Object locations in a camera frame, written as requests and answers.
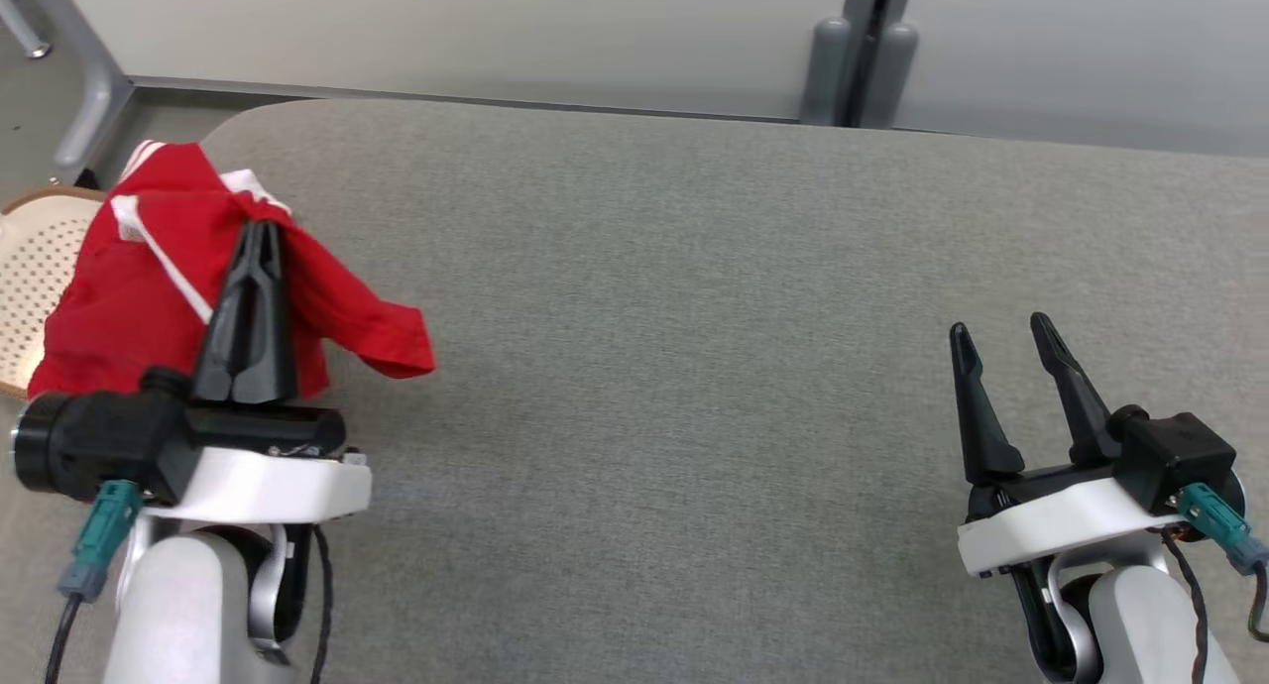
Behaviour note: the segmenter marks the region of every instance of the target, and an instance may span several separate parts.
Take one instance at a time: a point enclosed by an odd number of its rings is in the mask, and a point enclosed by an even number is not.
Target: white partition panel
[[[1269,0],[909,0],[896,124],[1269,156]]]
[[[127,75],[797,115],[844,0],[76,0]]]

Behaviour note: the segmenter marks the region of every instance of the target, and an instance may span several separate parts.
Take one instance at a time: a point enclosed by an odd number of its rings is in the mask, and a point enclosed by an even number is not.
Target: teal connector
[[[1181,489],[1176,513],[1221,546],[1240,575],[1251,575],[1258,565],[1269,562],[1269,548],[1251,537],[1251,525],[1207,485],[1190,483]]]
[[[96,494],[71,553],[75,562],[57,584],[58,593],[94,603],[105,588],[114,552],[141,513],[141,490],[131,481],[107,481]]]

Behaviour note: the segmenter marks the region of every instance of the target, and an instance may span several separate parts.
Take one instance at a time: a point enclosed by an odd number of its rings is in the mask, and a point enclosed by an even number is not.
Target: wire
[[[1265,614],[1265,599],[1269,598],[1269,574],[1265,572],[1265,563],[1255,567],[1256,595],[1251,600],[1251,614],[1247,615],[1247,632],[1256,642],[1269,642],[1269,632],[1260,629],[1260,617]]]
[[[335,572],[330,565],[330,544],[321,525],[313,525],[317,555],[321,557],[321,632],[317,635],[317,655],[313,657],[311,684],[321,684],[321,670],[326,666],[326,645],[330,641],[331,612],[335,608]]]
[[[1190,670],[1190,680],[1193,684],[1203,684],[1203,678],[1207,675],[1207,604],[1203,602],[1203,590],[1198,586],[1198,577],[1194,576],[1189,561],[1173,539],[1174,533],[1174,530],[1164,532],[1164,546],[1176,558],[1176,565],[1181,569],[1181,576],[1190,588],[1190,599],[1194,600],[1194,617],[1198,618],[1198,624],[1194,626],[1194,645],[1198,647],[1198,654],[1194,655],[1194,669]]]
[[[57,684],[62,673],[62,655],[66,654],[66,641],[71,637],[71,626],[75,624],[75,615],[79,605],[84,602],[84,595],[71,594],[66,598],[66,609],[62,610],[62,621],[57,624],[57,635],[53,636],[53,648],[48,652],[48,666],[44,668],[44,684]]]

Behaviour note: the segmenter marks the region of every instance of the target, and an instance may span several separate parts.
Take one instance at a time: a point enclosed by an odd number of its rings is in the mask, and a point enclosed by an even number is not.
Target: beige basket
[[[44,357],[44,319],[71,280],[105,193],[46,188],[0,211],[0,392],[27,398]]]

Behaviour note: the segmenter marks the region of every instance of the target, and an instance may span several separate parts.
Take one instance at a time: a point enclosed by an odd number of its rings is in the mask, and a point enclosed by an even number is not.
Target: gray table
[[[426,102],[266,107],[204,146],[435,341],[411,382],[331,353],[376,468],[330,527],[331,683],[1038,680],[1011,584],[956,551],[957,320],[1032,466],[1067,445],[1044,310],[1112,407],[1232,440],[1269,529],[1269,161]],[[81,511],[0,489],[0,665],[33,680]],[[1256,680],[1250,582],[1189,552]]]

